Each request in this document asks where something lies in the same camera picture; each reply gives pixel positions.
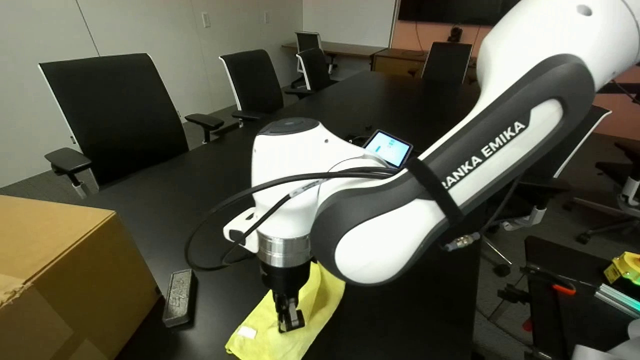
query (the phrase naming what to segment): black conference table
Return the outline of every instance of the black conference table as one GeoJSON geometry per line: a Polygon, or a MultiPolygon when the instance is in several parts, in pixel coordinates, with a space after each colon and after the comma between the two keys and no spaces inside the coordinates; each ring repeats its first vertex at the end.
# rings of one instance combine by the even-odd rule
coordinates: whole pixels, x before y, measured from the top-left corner
{"type": "MultiPolygon", "coordinates": [[[[250,186],[253,139],[268,122],[310,117],[338,136],[380,128],[421,152],[455,126],[478,95],[476,86],[424,85],[412,78],[364,72],[268,120],[246,123],[223,138],[142,170],[83,204],[118,212],[164,293],[170,274],[187,268],[182,248],[202,214],[250,186]]],[[[252,200],[247,199],[212,218],[194,241],[195,261],[218,264],[229,246],[222,227],[250,206],[252,200]]],[[[476,230],[483,211],[477,209],[443,236],[476,230]]],[[[469,359],[478,266],[479,243],[452,253],[431,247],[391,283],[347,286],[338,310],[305,359],[469,359]]],[[[158,302],[119,359],[226,357],[229,336],[267,292],[257,259],[200,272],[197,277],[193,326],[166,329],[161,322],[163,305],[158,302]]]]}

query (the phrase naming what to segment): pink wall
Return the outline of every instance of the pink wall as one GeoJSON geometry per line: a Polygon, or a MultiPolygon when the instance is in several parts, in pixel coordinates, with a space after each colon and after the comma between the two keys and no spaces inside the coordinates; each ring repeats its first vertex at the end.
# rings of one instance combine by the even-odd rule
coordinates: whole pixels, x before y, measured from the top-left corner
{"type": "MultiPolygon", "coordinates": [[[[472,56],[477,56],[480,45],[491,30],[490,26],[460,26],[463,30],[462,39],[466,44],[474,45],[472,56]]],[[[451,31],[451,24],[420,22],[417,32],[423,50],[431,49],[435,41],[447,41],[451,31]]],[[[420,50],[416,37],[416,23],[396,21],[391,47],[396,49],[420,50]]],[[[620,83],[640,83],[640,67],[634,67],[616,78],[620,83]]],[[[640,140],[640,106],[631,102],[626,95],[603,94],[597,95],[594,104],[607,108],[612,114],[605,118],[595,129],[597,133],[640,140]]]]}

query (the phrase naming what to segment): gray carpet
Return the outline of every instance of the gray carpet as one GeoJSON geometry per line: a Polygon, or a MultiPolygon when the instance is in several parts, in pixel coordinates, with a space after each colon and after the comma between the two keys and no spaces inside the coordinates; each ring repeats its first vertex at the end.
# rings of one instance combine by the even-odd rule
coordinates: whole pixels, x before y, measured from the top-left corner
{"type": "MultiPolygon", "coordinates": [[[[295,101],[291,96],[285,96],[287,104],[295,101]]],[[[214,115],[225,121],[233,121],[231,112],[235,106],[217,111],[214,115]]],[[[184,131],[188,139],[189,148],[193,149],[202,143],[202,131],[195,124],[184,124],[184,131]]],[[[596,161],[628,162],[623,153],[613,146],[616,138],[594,134],[586,141],[580,151],[574,156],[565,168],[562,178],[569,181],[576,189],[589,192],[598,192],[611,195],[611,182],[604,176],[598,176],[594,167],[596,161]]],[[[96,190],[95,182],[91,174],[85,172],[79,176],[85,180],[93,190],[96,190]]],[[[0,188],[0,194],[41,199],[56,202],[77,202],[77,195],[64,177],[55,176],[51,171],[20,181],[18,183],[0,188]]],[[[593,237],[587,245],[577,243],[575,235],[586,229],[606,224],[614,218],[600,214],[596,211],[576,207],[572,212],[562,209],[561,204],[568,197],[559,197],[554,200],[547,211],[543,222],[529,229],[521,229],[513,232],[499,231],[490,238],[503,253],[514,262],[513,272],[510,276],[501,279],[492,272],[492,264],[481,260],[480,279],[477,293],[477,304],[480,310],[488,315],[499,304],[496,292],[507,285],[514,284],[519,278],[517,266],[524,265],[524,238],[528,235],[539,236],[550,241],[566,245],[596,256],[612,258],[623,251],[640,252],[640,238],[638,233],[622,235],[621,233],[599,234],[593,237]]],[[[497,259],[489,249],[484,253],[492,259],[497,259]]],[[[518,283],[519,288],[526,289],[524,280],[518,283]]],[[[499,325],[511,332],[524,342],[532,341],[531,335],[522,330],[522,323],[529,317],[528,306],[511,305],[499,320],[499,325]]],[[[523,359],[524,350],[519,342],[506,335],[502,330],[490,324],[481,315],[476,313],[476,327],[474,331],[474,343],[477,351],[487,359],[523,359]]]]}

